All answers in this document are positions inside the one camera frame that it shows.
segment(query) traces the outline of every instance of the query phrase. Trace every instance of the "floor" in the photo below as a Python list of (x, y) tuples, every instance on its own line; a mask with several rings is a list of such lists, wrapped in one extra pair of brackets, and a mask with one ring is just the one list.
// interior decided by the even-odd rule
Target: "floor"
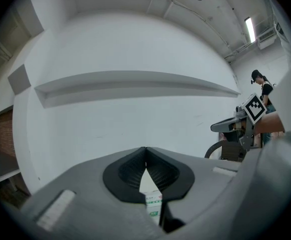
[(0, 201), (20, 209), (29, 195), (21, 190), (14, 191), (8, 179), (0, 182)]

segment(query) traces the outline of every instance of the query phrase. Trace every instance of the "gray panel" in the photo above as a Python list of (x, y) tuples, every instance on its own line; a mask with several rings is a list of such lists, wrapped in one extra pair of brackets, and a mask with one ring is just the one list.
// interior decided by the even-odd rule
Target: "gray panel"
[(3, 208), (8, 213), (9, 217), (14, 220), (16, 225), (27, 234), (32, 240), (61, 240), (64, 238), (58, 235), (51, 234), (44, 229), (38, 227), (36, 223), (29, 220), (24, 214), (22, 214), (16, 207), (3, 203)]
[(15, 0), (14, 6), (31, 37), (44, 31), (31, 0)]
[(291, 136), (286, 136), (271, 141), (262, 152), (249, 151), (221, 195), (193, 221), (161, 239), (253, 239), (269, 227), (290, 198)]
[(37, 220), (63, 190), (76, 193), (55, 224), (53, 233), (70, 239), (156, 239), (163, 231), (153, 223), (144, 204), (116, 199), (103, 183), (105, 168), (136, 151), (130, 149), (78, 164), (38, 191), (22, 212)]
[(161, 148), (154, 149), (186, 164), (194, 172), (194, 184), (186, 196), (182, 200), (168, 203), (172, 216), (186, 224), (212, 205), (233, 179), (231, 176), (212, 171), (213, 168), (220, 167), (236, 172), (241, 165), (239, 162), (194, 157)]
[(15, 95), (31, 86), (25, 65), (22, 64), (7, 78)]

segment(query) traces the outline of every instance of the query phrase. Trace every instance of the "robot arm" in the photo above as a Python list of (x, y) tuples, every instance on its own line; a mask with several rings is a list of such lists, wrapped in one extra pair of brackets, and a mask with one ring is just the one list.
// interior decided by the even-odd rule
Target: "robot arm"
[(266, 113), (267, 108), (257, 96), (257, 94), (250, 95), (240, 106), (235, 108), (235, 116), (221, 122), (211, 125), (211, 131), (216, 133), (231, 133), (239, 131), (242, 127), (242, 121), (246, 120), (246, 128), (244, 136), (238, 137), (239, 143), (245, 150), (252, 148), (252, 140), (255, 124)]

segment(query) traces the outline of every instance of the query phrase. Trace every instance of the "ceiling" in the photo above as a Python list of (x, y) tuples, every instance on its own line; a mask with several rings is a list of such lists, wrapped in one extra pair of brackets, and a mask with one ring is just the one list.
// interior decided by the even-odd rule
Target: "ceiling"
[[(273, 25), (268, 0), (75, 0), (78, 13), (94, 10), (130, 10), (148, 13), (178, 24), (201, 37), (227, 61), (250, 38), (245, 19), (252, 18), (258, 36)], [(31, 35), (14, 5), (0, 22), (0, 67)]]
[[(171, 0), (76, 0), (79, 13), (117, 9), (162, 18), (170, 3)], [(273, 26), (268, 0), (175, 0), (165, 19), (200, 36), (225, 58), (250, 42), (245, 24), (248, 17), (252, 18), (256, 36)]]
[(0, 67), (29, 39), (30, 34), (12, 5), (0, 21)]

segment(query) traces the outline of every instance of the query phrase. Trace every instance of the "black cap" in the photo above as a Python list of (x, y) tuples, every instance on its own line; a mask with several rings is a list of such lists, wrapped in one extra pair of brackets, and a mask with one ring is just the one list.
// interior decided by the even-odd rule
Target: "black cap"
[(251, 78), (253, 79), (253, 82), (256, 81), (257, 76), (262, 76), (262, 74), (258, 70), (254, 70), (251, 74)]

